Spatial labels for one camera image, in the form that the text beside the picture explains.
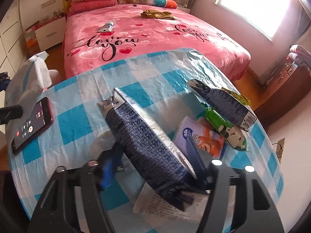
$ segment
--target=pink bedspread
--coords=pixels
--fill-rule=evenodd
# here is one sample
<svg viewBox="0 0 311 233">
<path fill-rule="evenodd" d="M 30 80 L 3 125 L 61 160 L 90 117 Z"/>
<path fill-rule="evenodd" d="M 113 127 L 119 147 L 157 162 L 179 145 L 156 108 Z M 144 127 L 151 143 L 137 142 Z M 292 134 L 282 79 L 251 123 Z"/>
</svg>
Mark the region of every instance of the pink bedspread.
<svg viewBox="0 0 311 233">
<path fill-rule="evenodd" d="M 140 13 L 170 11 L 177 19 L 147 19 Z M 113 21 L 110 33 L 98 33 Z M 64 39 L 65 71 L 70 78 L 107 63 L 151 52 L 193 48 L 231 81 L 242 77 L 251 57 L 237 42 L 210 24 L 180 10 L 119 4 L 71 16 Z"/>
</svg>

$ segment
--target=cartoon character print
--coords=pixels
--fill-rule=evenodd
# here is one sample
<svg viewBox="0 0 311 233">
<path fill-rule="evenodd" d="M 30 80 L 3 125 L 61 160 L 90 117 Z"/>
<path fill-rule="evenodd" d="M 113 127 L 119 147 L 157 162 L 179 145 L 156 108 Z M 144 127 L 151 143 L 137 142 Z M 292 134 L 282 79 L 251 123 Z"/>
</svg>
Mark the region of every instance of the cartoon character print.
<svg viewBox="0 0 311 233">
<path fill-rule="evenodd" d="M 208 151 L 212 156 L 219 157 L 223 145 L 218 140 L 212 139 L 213 131 L 204 127 L 203 136 L 193 135 L 193 140 L 201 150 Z"/>
<path fill-rule="evenodd" d="M 230 127 L 221 125 L 218 131 L 225 139 L 229 138 L 230 145 L 234 149 L 242 150 L 243 148 L 245 148 L 245 145 L 243 144 L 244 138 L 242 139 L 241 135 L 239 133 L 236 133 L 235 127 L 230 128 Z"/>
</svg>

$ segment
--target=wooden cabinet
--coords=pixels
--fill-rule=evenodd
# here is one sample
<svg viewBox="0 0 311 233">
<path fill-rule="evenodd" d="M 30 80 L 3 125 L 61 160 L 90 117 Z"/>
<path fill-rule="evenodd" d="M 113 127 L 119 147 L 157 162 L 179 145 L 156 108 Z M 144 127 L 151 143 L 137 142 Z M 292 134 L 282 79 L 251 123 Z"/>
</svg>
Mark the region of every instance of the wooden cabinet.
<svg viewBox="0 0 311 233">
<path fill-rule="evenodd" d="M 267 85 L 263 104 L 254 112 L 264 128 L 279 120 L 311 90 L 311 77 L 305 67 L 285 62 Z"/>
</svg>

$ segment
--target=electrical outlet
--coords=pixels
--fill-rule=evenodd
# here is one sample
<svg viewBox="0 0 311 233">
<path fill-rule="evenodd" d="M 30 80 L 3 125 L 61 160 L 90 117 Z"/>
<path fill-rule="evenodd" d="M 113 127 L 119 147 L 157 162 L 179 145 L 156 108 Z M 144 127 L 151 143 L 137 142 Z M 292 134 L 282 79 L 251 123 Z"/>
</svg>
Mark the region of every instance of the electrical outlet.
<svg viewBox="0 0 311 233">
<path fill-rule="evenodd" d="M 278 145 L 276 147 L 276 156 L 279 160 L 279 163 L 281 163 L 281 158 L 284 150 L 285 137 L 279 140 L 277 143 Z"/>
<path fill-rule="evenodd" d="M 44 9 L 45 7 L 47 7 L 47 6 L 49 6 L 49 5 L 53 4 L 53 3 L 56 3 L 56 0 L 49 0 L 49 1 L 41 4 L 41 9 Z"/>
</svg>

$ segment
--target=white drawer unit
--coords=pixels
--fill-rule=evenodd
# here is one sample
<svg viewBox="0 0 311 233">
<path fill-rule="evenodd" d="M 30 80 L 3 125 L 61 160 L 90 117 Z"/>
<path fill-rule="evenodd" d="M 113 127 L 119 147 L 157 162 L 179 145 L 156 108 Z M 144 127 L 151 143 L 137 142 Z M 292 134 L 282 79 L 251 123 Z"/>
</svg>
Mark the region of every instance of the white drawer unit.
<svg viewBox="0 0 311 233">
<path fill-rule="evenodd" d="M 18 22 L 17 6 L 10 7 L 0 23 L 0 31 L 2 34 L 6 32 L 12 25 Z"/>
<path fill-rule="evenodd" d="M 7 57 L 7 54 L 5 53 L 5 50 L 2 44 L 2 39 L 0 38 L 0 66 L 6 57 Z"/>
<path fill-rule="evenodd" d="M 6 57 L 4 62 L 2 63 L 0 67 L 0 73 L 7 72 L 8 76 L 12 79 L 15 75 L 15 72 Z M 5 91 L 0 92 L 0 108 L 4 107 L 4 97 L 5 97 Z M 5 134 L 5 125 L 0 125 L 0 131 Z"/>
<path fill-rule="evenodd" d="M 9 52 L 12 46 L 22 36 L 20 23 L 12 25 L 6 32 L 1 33 L 4 49 Z"/>
<path fill-rule="evenodd" d="M 7 57 L 9 58 L 11 66 L 15 72 L 18 71 L 18 69 L 21 65 L 21 62 L 24 58 L 25 46 L 24 46 L 24 43 L 22 41 L 23 40 L 21 40 L 21 38 L 19 38 L 7 54 Z"/>
<path fill-rule="evenodd" d="M 61 43 L 65 36 L 66 19 L 57 19 L 36 30 L 36 37 L 41 51 Z"/>
</svg>

